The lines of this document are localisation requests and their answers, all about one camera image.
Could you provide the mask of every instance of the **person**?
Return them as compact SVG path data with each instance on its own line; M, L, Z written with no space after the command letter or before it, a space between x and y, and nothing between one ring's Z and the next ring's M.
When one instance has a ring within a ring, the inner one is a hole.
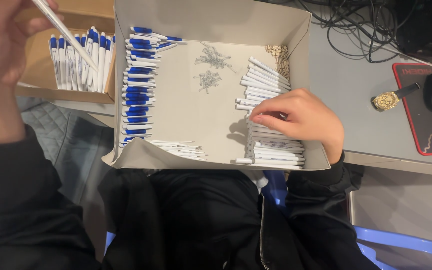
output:
M260 195L258 171L114 169L99 189L116 237L96 261L82 208L58 192L57 171L16 105L26 40L52 27L45 18L15 22L28 7L30 0L0 0L0 270L378 269L339 203L358 185L342 164L343 126L305 89L263 101L250 117L321 141L331 163L291 172L286 215Z

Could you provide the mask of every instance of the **mouse pad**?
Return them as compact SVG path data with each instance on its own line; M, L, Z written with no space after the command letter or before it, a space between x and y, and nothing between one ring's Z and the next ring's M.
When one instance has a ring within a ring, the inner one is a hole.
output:
M432 66L425 64L393 64L393 72L399 89L418 83L421 89L403 98L407 119L411 126L417 151L423 156L432 155L432 112L424 105L423 87Z

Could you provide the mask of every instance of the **open cardboard box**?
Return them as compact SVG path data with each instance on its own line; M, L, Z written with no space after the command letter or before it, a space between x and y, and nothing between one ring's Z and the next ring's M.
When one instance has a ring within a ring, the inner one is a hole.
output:
M64 15L64 24L73 34L86 34L87 29L96 27L99 32L114 34L113 1L108 0L59 0L59 13ZM36 8L28 9L18 15L17 21L43 17ZM36 87L16 87L16 95L39 97L52 100L86 101L96 103L114 103L115 58L110 66L109 77L104 93L57 89L48 40L60 33L55 28L38 33L31 37L25 48L26 69L20 82Z
M291 88L309 87L308 45L311 14L295 8L252 0L116 0L116 116L115 147L103 161L115 168L147 169L234 169L278 170L235 164L243 158L248 129L245 110L235 110L235 99L244 97L241 77L248 71L249 57L276 68L275 59L264 46L284 44L290 52ZM153 32L183 38L188 45L160 52L163 57L155 76L154 103L149 114L153 129L150 140L195 141L207 161L175 156L145 140L134 139L124 148L122 97L123 71L127 67L125 39L130 27L152 28ZM214 46L232 66L216 69L196 64L205 44ZM207 70L218 72L219 86L201 90L195 78ZM330 168L318 141L302 141L304 170Z

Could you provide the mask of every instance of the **watch face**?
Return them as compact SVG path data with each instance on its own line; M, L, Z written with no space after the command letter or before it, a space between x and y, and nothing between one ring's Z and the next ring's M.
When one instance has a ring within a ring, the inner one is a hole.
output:
M388 110L394 108L398 104L399 98L394 92L385 92L379 94L373 100L373 103L378 109Z

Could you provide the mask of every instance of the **white box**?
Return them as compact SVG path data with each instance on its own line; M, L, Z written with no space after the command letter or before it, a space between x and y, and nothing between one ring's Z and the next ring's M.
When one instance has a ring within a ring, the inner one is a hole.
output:
M115 168L277 170L235 164L245 155L247 111L235 110L235 99L243 98L241 77L248 71L249 57L276 68L275 59L264 46L284 44L290 52L291 88L309 87L308 45L311 14L295 8L252 0L116 0L116 91L115 147L103 161ZM124 148L118 142L122 131L121 89L127 67L125 39L130 27L145 27L162 35L189 40L188 45L160 52L159 75L155 77L155 107L150 109L151 140L195 141L207 161L168 153L141 139ZM196 59L203 48L214 46L230 55L216 69ZM218 86L201 89L199 74L218 72ZM304 170L330 168L318 141L302 141Z

